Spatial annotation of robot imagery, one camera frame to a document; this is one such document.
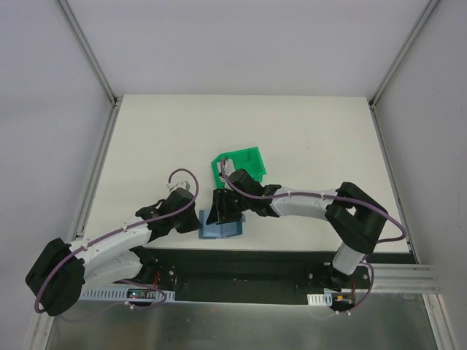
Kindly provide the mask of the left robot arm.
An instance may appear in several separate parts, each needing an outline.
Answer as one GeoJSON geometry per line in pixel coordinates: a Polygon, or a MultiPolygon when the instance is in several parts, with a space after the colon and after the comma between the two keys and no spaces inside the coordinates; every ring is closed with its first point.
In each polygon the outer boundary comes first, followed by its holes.
{"type": "Polygon", "coordinates": [[[196,197],[178,187],[110,233],[69,243],[61,238],[50,241],[25,277],[36,297],[35,312],[58,316],[84,293],[114,282],[158,284],[161,267],[146,246],[171,230],[198,230],[196,197]]]}

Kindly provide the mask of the blue leather card holder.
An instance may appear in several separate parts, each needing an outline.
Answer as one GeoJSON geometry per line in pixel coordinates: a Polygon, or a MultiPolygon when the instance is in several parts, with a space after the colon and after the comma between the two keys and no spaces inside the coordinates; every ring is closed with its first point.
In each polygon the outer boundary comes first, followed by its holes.
{"type": "Polygon", "coordinates": [[[241,236],[243,234],[243,224],[245,223],[245,216],[242,216],[242,218],[236,222],[208,225],[208,213],[209,212],[207,210],[200,210],[199,212],[199,220],[201,223],[201,228],[198,231],[199,239],[227,239],[236,236],[241,236]]]}

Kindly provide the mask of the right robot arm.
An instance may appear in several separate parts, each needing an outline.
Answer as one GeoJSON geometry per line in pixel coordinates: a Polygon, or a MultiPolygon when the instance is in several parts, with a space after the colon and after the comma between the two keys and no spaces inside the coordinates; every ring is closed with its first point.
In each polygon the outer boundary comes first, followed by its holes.
{"type": "Polygon", "coordinates": [[[237,222],[246,211],[260,217],[309,217],[329,222],[341,245],[329,267],[315,278],[321,286],[337,292],[353,281],[358,264],[374,251],[387,221],[386,209],[352,182],[313,195],[279,184],[263,186],[244,169],[234,171],[228,180],[231,187],[213,191],[206,223],[237,222]]]}

